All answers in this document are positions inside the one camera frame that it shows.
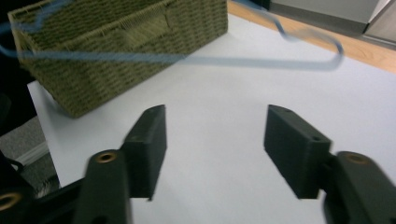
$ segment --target basket handle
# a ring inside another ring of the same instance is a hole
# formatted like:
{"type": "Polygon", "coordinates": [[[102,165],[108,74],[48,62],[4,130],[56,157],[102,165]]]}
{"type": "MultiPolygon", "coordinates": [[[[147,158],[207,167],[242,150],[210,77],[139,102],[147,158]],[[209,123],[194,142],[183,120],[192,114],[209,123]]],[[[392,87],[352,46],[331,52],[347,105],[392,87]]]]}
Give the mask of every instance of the basket handle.
{"type": "Polygon", "coordinates": [[[168,7],[170,6],[162,7],[160,10],[144,12],[148,16],[144,15],[143,18],[145,19],[138,23],[122,22],[122,35],[125,37],[126,44],[130,48],[135,49],[160,36],[172,33],[173,29],[165,12],[168,7]]]}

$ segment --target white wall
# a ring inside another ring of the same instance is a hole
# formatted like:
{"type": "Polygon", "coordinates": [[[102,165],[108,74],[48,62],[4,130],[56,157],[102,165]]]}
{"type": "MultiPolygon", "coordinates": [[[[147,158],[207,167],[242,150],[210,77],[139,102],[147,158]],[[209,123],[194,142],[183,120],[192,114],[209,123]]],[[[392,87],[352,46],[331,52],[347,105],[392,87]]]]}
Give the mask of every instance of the white wall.
{"type": "Polygon", "coordinates": [[[374,9],[374,13],[372,15],[372,17],[370,18],[370,21],[381,11],[382,8],[384,8],[384,6],[387,5],[387,3],[389,3],[390,0],[379,0],[378,5],[376,5],[376,8],[374,9]]]}
{"type": "Polygon", "coordinates": [[[368,23],[379,3],[388,0],[273,0],[273,3],[297,7],[350,21],[368,23]]]}

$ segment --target woven basket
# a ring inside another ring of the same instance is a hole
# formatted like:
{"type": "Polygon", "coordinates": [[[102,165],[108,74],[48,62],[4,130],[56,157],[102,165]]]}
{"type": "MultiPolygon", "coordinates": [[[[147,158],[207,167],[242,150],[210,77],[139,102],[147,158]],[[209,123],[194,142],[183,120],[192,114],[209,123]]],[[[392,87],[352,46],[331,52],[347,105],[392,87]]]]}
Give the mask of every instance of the woven basket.
{"type": "MultiPolygon", "coordinates": [[[[8,13],[32,23],[43,1],[8,13]]],[[[35,33],[13,29],[17,51],[190,54],[227,31],[226,0],[75,0],[35,33]]],[[[170,63],[20,58],[72,117],[79,117],[170,63]]]]}

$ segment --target table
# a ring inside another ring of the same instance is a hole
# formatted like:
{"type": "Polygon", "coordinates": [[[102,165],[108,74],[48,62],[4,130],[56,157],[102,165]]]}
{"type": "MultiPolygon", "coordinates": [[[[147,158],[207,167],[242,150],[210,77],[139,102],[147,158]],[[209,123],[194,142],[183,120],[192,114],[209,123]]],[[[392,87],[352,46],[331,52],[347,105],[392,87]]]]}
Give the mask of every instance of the table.
{"type": "Polygon", "coordinates": [[[135,223],[324,223],[321,201],[297,200],[263,150],[269,104],[308,120],[333,140],[333,153],[365,154],[396,180],[396,76],[348,58],[331,68],[330,51],[232,15],[229,23],[228,34],[80,119],[30,84],[61,185],[83,177],[92,154],[118,148],[140,114],[162,104],[168,149],[154,201],[133,199],[135,223]],[[204,65],[198,56],[264,65],[204,65]],[[266,67],[269,60],[285,67],[266,67]],[[295,61],[303,63],[287,67],[295,61]]]}

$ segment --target floor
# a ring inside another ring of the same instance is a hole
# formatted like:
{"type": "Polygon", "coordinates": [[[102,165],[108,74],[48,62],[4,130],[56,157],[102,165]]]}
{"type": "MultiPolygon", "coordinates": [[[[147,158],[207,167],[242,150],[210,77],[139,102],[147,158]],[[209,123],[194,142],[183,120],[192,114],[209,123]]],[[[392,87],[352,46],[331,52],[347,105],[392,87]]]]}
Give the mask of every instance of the floor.
{"type": "MultiPolygon", "coordinates": [[[[6,157],[18,160],[23,154],[42,145],[45,141],[38,118],[34,117],[21,127],[1,136],[0,149],[6,157]]],[[[33,186],[36,192],[42,190],[49,179],[57,181],[55,185],[59,186],[52,158],[48,151],[39,160],[25,166],[21,176],[33,186]]]]}

